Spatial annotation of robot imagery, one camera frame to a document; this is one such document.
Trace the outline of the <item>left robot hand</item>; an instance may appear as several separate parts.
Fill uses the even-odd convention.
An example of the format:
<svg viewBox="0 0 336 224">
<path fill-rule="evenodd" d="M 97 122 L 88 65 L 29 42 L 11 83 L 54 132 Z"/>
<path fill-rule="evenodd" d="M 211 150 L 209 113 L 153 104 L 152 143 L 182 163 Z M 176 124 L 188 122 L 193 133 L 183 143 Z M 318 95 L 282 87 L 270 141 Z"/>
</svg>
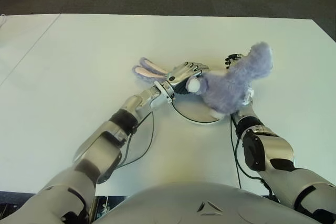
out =
<svg viewBox="0 0 336 224">
<path fill-rule="evenodd" d="M 187 94 L 186 83 L 190 77 L 198 77 L 208 72 L 209 67 L 197 62 L 184 62 L 175 67 L 168 75 L 167 82 L 177 94 Z"/>
</svg>

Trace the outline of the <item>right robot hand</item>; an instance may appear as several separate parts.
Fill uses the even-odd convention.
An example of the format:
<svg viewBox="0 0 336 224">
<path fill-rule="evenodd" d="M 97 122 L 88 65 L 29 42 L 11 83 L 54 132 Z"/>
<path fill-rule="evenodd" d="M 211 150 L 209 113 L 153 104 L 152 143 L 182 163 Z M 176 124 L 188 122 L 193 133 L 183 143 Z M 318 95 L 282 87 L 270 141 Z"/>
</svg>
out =
<svg viewBox="0 0 336 224">
<path fill-rule="evenodd" d="M 226 66 L 226 69 L 228 70 L 231 66 L 235 65 L 237 61 L 244 58 L 244 55 L 242 54 L 231 54 L 227 58 L 225 58 L 224 64 Z"/>
</svg>

